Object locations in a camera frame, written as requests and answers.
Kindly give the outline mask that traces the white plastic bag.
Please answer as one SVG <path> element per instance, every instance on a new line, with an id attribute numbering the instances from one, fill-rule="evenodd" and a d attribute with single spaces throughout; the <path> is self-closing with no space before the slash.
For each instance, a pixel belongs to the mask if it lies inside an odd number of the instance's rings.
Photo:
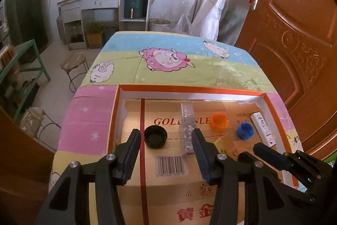
<path id="1" fill-rule="evenodd" d="M 193 22 L 187 14 L 178 20 L 173 33 L 217 40 L 219 25 L 226 0 L 203 0 Z"/>

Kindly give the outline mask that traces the large orange bottle cap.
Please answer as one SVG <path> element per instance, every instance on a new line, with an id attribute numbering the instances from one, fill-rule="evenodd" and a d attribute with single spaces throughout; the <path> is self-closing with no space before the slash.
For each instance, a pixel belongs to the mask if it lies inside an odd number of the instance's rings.
<path id="1" fill-rule="evenodd" d="M 210 128 L 214 131 L 224 131 L 229 126 L 229 120 L 224 113 L 215 112 L 210 118 Z"/>

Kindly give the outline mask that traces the potted green plant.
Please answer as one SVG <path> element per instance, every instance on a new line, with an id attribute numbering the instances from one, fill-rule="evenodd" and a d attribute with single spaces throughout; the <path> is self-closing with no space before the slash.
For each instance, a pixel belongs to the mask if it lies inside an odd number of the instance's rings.
<path id="1" fill-rule="evenodd" d="M 111 22 L 95 21 L 89 24 L 84 32 L 90 49 L 101 49 L 110 37 L 118 31 L 118 25 Z"/>

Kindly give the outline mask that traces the blue bottle cap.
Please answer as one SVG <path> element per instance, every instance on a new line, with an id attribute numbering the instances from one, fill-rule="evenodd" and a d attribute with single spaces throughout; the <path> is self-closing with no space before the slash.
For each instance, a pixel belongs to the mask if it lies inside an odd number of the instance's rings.
<path id="1" fill-rule="evenodd" d="M 249 122 L 242 122 L 237 128 L 237 135 L 243 140 L 248 140 L 254 135 L 254 128 Z"/>

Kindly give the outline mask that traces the dark green cabinet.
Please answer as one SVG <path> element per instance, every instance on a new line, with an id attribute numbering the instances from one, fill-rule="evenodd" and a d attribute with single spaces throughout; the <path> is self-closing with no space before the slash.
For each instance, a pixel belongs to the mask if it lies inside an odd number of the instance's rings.
<path id="1" fill-rule="evenodd" d="M 5 0 L 5 11 L 11 44 L 16 47 L 33 39 L 38 51 L 43 52 L 48 38 L 41 0 Z"/>

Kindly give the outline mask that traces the shallow orange cardboard tray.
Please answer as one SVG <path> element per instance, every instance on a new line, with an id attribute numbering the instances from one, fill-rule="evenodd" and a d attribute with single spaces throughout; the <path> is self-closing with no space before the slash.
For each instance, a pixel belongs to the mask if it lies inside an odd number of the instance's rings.
<path id="1" fill-rule="evenodd" d="M 259 142 L 293 152 L 294 126 L 275 94 L 118 85 L 108 152 L 141 133 L 131 179 L 118 187 L 126 224 L 209 224 L 224 163 Z"/>

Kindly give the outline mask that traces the gold rectangular box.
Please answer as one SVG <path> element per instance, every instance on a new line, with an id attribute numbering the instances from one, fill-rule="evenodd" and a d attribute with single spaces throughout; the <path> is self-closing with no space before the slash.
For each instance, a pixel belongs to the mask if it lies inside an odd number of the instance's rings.
<path id="1" fill-rule="evenodd" d="M 235 147 L 234 142 L 232 142 L 231 140 L 227 140 L 225 138 L 218 138 L 214 142 L 214 144 L 220 153 L 227 154 L 235 159 L 238 157 L 238 150 Z"/>

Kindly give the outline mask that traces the clear floral rectangular box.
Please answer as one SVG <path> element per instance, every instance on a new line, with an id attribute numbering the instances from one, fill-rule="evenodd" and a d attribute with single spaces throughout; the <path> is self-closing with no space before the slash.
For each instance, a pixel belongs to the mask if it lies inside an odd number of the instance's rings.
<path id="1" fill-rule="evenodd" d="M 193 155 L 192 132 L 197 127 L 197 120 L 191 103 L 181 103 L 181 118 L 179 122 L 182 154 Z"/>

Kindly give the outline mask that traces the dark green air fryer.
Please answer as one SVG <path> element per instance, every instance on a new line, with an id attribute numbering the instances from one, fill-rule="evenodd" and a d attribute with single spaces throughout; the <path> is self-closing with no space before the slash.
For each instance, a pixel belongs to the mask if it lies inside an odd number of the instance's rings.
<path id="1" fill-rule="evenodd" d="M 141 19 L 144 17 L 145 0 L 124 0 L 124 17 Z"/>

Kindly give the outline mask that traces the green metal shelf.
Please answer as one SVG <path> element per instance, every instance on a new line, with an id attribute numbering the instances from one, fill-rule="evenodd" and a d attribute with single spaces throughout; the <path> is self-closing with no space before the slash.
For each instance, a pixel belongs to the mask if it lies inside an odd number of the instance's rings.
<path id="1" fill-rule="evenodd" d="M 19 60 L 29 50 L 35 53 L 39 67 L 21 66 Z M 37 89 L 37 81 L 42 75 L 45 75 L 48 81 L 51 80 L 34 39 L 15 47 L 7 44 L 2 48 L 1 99 L 5 101 L 4 108 L 13 121 L 18 119 L 25 101 L 34 99 L 32 91 Z"/>

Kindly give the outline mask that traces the grey kitchen counter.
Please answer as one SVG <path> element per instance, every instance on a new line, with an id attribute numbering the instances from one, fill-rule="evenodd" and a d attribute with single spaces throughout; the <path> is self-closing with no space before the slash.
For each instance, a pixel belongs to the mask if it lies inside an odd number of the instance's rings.
<path id="1" fill-rule="evenodd" d="M 126 0 L 65 0 L 58 3 L 62 17 L 64 43 L 69 50 L 88 49 L 86 34 L 92 24 L 102 23 L 106 27 L 117 26 L 119 31 L 147 31 L 151 2 L 144 0 L 142 18 L 125 17 Z"/>

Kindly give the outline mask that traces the brown wooden door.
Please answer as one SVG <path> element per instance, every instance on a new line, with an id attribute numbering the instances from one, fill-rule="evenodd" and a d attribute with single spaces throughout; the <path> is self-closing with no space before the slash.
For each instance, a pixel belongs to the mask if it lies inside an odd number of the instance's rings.
<path id="1" fill-rule="evenodd" d="M 336 3 L 256 0 L 236 43 L 280 95 L 304 151 L 336 151 Z"/>

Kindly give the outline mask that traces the white cartoon rectangular box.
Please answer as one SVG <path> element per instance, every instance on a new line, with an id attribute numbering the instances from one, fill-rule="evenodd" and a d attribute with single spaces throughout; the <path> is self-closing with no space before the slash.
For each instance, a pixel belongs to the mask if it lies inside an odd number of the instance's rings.
<path id="1" fill-rule="evenodd" d="M 260 112 L 255 112 L 250 116 L 250 118 L 255 128 L 257 129 L 257 132 L 261 137 L 262 142 L 268 147 L 276 145 L 276 141 L 269 127 L 267 126 L 267 123 L 263 118 L 263 115 Z"/>

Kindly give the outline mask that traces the colourful cartoon bed sheet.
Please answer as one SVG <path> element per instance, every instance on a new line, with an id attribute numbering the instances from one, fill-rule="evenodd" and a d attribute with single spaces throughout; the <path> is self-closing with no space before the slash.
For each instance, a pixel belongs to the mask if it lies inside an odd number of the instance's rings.
<path id="1" fill-rule="evenodd" d="M 92 163 L 111 153 L 107 140 L 118 85 L 258 91 L 275 94 L 282 101 L 245 50 L 193 36 L 117 32 L 94 60 L 70 103 L 52 165 L 50 187 L 70 162 Z M 302 148 L 297 132 L 293 143 L 293 152 Z"/>

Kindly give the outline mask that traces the black bottle cap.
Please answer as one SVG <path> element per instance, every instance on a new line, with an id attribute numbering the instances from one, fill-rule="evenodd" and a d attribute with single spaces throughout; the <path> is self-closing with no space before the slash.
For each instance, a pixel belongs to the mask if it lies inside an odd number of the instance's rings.
<path id="1" fill-rule="evenodd" d="M 153 149 L 162 148 L 167 140 L 167 131 L 162 126 L 151 125 L 144 131 L 146 145 Z"/>

